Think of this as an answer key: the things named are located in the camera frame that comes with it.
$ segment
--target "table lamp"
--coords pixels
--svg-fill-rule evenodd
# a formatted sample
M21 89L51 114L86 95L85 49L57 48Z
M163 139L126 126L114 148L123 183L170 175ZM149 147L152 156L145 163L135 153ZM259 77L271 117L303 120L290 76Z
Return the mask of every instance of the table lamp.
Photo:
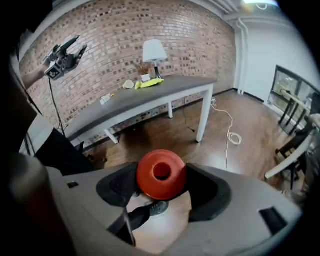
M145 41L143 44L143 62L154 62L155 78L162 79L157 66L158 61L167 59L165 49L158 39Z

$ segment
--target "white lamp shade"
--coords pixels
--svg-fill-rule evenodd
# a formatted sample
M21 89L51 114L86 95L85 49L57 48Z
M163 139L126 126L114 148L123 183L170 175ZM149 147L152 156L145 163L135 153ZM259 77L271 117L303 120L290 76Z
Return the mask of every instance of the white lamp shade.
M162 61L168 56L165 49L158 39L145 41L143 44L143 62Z

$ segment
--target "yellow cloth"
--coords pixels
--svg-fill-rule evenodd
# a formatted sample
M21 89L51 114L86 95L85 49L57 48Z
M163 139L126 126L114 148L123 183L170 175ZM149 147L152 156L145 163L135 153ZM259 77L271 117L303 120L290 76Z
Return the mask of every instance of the yellow cloth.
M139 88L147 88L147 87L150 87L150 86L155 86L157 84L160 84L164 81L164 79L160 79L160 78L155 78L155 79L152 79L150 81L147 81L147 82L136 82L135 83L135 86L134 86L134 89L137 90Z

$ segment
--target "robotic hand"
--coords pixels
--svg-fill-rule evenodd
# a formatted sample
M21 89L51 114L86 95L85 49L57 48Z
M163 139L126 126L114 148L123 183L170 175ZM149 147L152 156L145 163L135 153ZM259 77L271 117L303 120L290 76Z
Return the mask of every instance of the robotic hand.
M56 45L44 58L51 62L49 68L44 72L47 77L52 80L57 80L77 67L77 61L84 55L87 45L83 45L75 54L68 54L67 49L73 45L78 38L79 36L76 35L69 41Z

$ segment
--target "red plastic cup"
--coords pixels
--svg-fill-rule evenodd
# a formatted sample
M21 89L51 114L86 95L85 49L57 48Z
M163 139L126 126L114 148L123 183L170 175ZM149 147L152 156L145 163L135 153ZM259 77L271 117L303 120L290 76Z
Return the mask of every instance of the red plastic cup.
M187 182L186 165L169 150L155 150L139 162L136 179L140 189L149 197L169 200L184 189Z

